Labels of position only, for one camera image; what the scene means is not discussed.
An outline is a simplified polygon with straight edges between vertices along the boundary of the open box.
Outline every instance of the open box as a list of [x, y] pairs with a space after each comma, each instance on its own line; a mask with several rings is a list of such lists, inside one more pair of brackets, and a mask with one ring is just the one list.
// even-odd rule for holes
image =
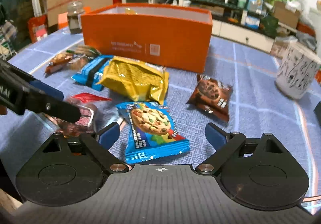
[[[126, 14], [130, 8], [135, 14]], [[106, 55], [204, 72], [210, 11], [164, 4], [115, 4], [81, 16], [86, 45]]]

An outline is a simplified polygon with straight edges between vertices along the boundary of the qr code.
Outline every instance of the qr code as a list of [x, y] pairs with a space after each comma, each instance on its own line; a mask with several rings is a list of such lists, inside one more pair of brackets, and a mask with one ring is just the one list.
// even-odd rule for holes
[[155, 45], [155, 44], [150, 44], [149, 45], [149, 53], [152, 56], [159, 56], [159, 51], [160, 51], [160, 46], [159, 45]]

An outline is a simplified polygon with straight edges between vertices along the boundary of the checkered tablecloth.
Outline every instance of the checkered tablecloth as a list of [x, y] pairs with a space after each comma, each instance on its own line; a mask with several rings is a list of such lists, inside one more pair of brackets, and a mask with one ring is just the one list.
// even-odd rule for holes
[[[10, 62], [63, 91], [65, 96], [91, 92], [113, 98], [112, 102], [99, 105], [102, 112], [97, 126], [103, 128], [118, 118], [115, 104], [125, 101], [126, 98], [107, 88], [96, 92], [77, 85], [70, 79], [71, 71], [58, 72], [44, 78], [45, 66], [42, 64], [55, 53], [81, 41], [81, 34], [70, 35], [67, 29], [63, 29], [23, 50]], [[266, 53], [223, 39], [211, 38], [205, 73], [233, 86], [229, 103], [230, 121], [227, 124], [186, 104], [196, 86], [195, 73], [168, 68], [170, 81], [166, 100], [179, 134], [190, 141], [191, 151], [151, 162], [187, 163], [193, 166], [201, 163], [214, 152], [205, 139], [204, 129], [208, 122], [219, 125], [227, 132], [239, 131], [252, 138], [259, 138], [262, 133], [270, 132], [284, 144], [307, 172], [310, 179], [307, 196], [321, 195], [321, 180], [318, 174], [318, 168], [321, 170], [321, 130], [313, 112], [321, 100], [321, 88], [313, 82], [301, 100], [289, 100], [274, 85], [278, 66], [279, 61]], [[54, 131], [54, 126], [32, 112], [27, 112], [23, 117], [9, 113], [0, 118], [0, 124], [0, 158], [14, 180], [23, 164]], [[120, 159], [125, 158], [128, 131], [128, 125], [125, 125], [119, 140], [110, 149]], [[303, 205], [312, 212], [321, 206], [318, 201]]]

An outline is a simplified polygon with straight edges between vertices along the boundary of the gray ribbed surface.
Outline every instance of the gray ribbed surface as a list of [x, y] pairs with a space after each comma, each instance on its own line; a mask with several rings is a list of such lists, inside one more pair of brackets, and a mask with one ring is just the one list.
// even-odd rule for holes
[[197, 175], [188, 165], [166, 165], [163, 172], [159, 167], [135, 165], [129, 173], [113, 174], [98, 193], [77, 204], [25, 203], [15, 214], [25, 224], [301, 224], [311, 219], [298, 207], [278, 212], [243, 207], [229, 199], [213, 177]]

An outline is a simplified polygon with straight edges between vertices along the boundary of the chocolate chip cookie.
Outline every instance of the chocolate chip cookie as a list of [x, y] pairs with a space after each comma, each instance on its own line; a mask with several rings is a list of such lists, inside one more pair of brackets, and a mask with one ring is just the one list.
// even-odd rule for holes
[[155, 135], [167, 134], [171, 123], [166, 115], [156, 109], [145, 107], [130, 112], [133, 123], [143, 132]]

